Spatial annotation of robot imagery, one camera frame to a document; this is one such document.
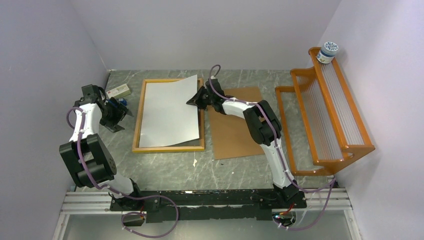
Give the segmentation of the yellow wooden picture frame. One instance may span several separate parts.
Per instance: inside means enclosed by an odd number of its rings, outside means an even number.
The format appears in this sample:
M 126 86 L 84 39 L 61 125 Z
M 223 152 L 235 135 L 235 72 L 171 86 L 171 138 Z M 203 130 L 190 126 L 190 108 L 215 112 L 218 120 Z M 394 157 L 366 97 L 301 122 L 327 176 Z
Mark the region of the yellow wooden picture frame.
M 145 103 L 145 94 L 147 90 L 147 84 L 150 83 L 170 83 L 182 80 L 181 78 L 145 78 L 142 81 L 141 92 L 138 104 L 138 112 L 136 115 L 134 137 L 132 141 L 131 151 L 133 153 L 177 153 L 177 152 L 200 152 L 206 148 L 205 144 L 205 111 L 198 109 L 198 129 L 199 129 L 199 145 L 188 145 L 188 146 L 158 146 L 158 147 L 139 147 L 140 133 L 143 122 L 143 110 Z

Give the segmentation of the building and sky photo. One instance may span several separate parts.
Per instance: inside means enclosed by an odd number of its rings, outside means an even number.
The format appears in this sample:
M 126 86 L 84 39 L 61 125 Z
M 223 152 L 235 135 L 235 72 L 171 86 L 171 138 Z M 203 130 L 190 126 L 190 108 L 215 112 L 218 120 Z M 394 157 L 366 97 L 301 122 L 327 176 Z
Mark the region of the building and sky photo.
M 147 83 L 138 146 L 167 147 L 198 139 L 198 108 L 187 104 L 197 91 L 197 75 Z

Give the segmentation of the brown frame backing board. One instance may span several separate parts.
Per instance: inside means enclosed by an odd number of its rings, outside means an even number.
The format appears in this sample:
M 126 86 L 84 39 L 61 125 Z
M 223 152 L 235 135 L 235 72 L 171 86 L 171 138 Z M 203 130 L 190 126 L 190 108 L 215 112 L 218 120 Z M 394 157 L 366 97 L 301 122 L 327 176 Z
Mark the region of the brown frame backing board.
M 264 151 L 251 137 L 246 121 L 234 115 L 223 115 L 207 107 L 213 159 L 227 160 L 263 155 Z

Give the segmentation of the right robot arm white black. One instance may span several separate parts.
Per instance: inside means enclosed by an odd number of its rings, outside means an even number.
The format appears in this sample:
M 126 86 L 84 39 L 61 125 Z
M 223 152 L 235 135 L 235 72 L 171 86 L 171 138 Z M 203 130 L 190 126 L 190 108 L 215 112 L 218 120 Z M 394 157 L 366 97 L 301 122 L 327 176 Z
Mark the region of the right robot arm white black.
M 276 204 L 286 208 L 294 201 L 299 189 L 283 155 L 282 125 L 266 100 L 252 102 L 225 95 L 219 81 L 210 78 L 186 104 L 198 109 L 211 106 L 222 115 L 244 119 L 251 138 L 262 148 L 270 166 Z

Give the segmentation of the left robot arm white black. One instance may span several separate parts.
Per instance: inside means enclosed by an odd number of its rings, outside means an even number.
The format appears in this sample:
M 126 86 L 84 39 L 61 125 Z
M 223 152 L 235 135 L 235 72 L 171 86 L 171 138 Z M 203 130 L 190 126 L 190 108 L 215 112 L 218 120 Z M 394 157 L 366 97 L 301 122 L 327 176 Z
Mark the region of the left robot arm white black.
M 82 97 L 69 110 L 75 113 L 75 123 L 69 142 L 60 145 L 59 154 L 76 187 L 107 191 L 122 208 L 137 210 L 143 196 L 138 185 L 118 174 L 116 163 L 99 136 L 100 126 L 112 133 L 123 130 L 119 125 L 132 112 L 118 100 L 108 97 L 105 90 L 89 84 L 81 88 Z

